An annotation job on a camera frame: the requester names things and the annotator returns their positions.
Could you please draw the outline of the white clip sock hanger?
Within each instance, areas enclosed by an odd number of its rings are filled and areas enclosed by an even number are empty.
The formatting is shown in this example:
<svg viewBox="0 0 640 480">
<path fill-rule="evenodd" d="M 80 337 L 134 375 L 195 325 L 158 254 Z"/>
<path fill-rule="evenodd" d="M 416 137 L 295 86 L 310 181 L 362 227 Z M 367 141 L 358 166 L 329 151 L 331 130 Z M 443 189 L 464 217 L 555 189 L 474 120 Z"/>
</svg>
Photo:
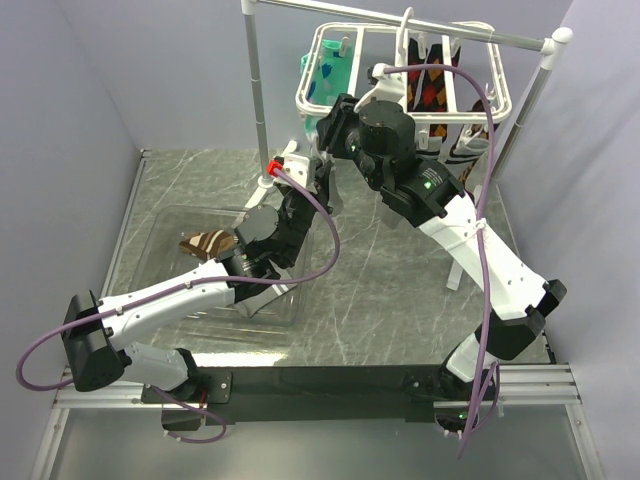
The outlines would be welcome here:
<svg viewBox="0 0 640 480">
<path fill-rule="evenodd" d="M 404 72 L 408 84 L 407 52 L 409 34 L 418 30 L 416 26 L 411 24 L 412 21 L 413 9 L 408 8 L 403 16 L 391 18 L 389 24 L 329 22 L 320 25 L 314 33 L 311 49 L 301 70 L 301 80 L 295 94 L 296 107 L 300 115 L 322 115 L 324 117 L 329 114 L 333 106 L 323 107 L 311 104 L 306 99 L 313 72 L 317 61 L 320 59 L 323 40 L 336 40 L 353 45 L 353 64 L 347 92 L 347 94 L 353 95 L 356 92 L 365 35 L 367 33 L 393 34 L 395 36 L 395 64 L 393 66 L 389 65 L 386 72 Z M 445 66 L 452 66 L 450 45 L 454 39 L 467 39 L 469 37 L 469 33 L 464 30 L 466 27 L 469 27 L 472 33 L 479 33 L 481 35 L 479 41 L 486 46 L 492 84 L 483 93 L 490 102 L 492 120 L 495 123 L 499 123 L 510 115 L 513 104 L 504 72 L 499 43 L 494 38 L 494 29 L 491 25 L 483 22 L 456 22 L 442 28 L 428 26 L 426 28 L 428 33 L 439 33 L 441 35 L 444 60 L 442 64 L 436 66 L 436 69 L 442 70 Z M 361 109 L 366 104 L 361 98 L 356 104 L 356 108 Z"/>
</svg>

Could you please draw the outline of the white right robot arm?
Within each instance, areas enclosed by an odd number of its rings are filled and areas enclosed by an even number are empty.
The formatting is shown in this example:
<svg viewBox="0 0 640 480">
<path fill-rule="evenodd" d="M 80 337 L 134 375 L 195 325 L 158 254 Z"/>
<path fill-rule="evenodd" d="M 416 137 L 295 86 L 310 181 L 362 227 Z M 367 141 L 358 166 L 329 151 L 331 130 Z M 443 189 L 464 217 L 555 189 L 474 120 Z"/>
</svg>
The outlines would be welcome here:
<svg viewBox="0 0 640 480">
<path fill-rule="evenodd" d="M 316 124 L 319 148 L 352 161 L 392 212 L 438 243 L 489 296 L 488 319 L 440 368 L 440 390 L 460 399 L 484 370 L 514 359 L 538 337 L 567 289 L 527 267 L 478 217 L 447 167 L 417 151 L 415 122 L 399 104 L 373 100 L 358 108 L 357 102 L 349 94 L 337 97 Z"/>
</svg>

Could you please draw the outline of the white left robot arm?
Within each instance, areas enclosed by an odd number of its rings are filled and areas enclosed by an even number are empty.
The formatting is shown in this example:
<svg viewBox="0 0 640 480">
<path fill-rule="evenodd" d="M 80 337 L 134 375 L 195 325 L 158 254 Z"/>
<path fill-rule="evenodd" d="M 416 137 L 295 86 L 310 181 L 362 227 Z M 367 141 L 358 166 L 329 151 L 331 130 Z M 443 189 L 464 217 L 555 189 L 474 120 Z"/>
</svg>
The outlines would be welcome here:
<svg viewBox="0 0 640 480">
<path fill-rule="evenodd" d="M 331 167 L 308 168 L 277 157 L 269 172 L 283 195 L 280 206 L 254 206 L 233 231 L 200 239 L 193 249 L 209 256 L 197 267 L 119 296 L 99 299 L 88 291 L 71 298 L 60 336 L 77 391 L 126 379 L 189 401 L 200 388 L 192 354 L 145 345 L 143 337 L 201 309 L 243 304 L 274 287 L 323 275 L 322 270 L 291 278 L 282 274 L 294 267 L 315 216 L 331 212 Z"/>
</svg>

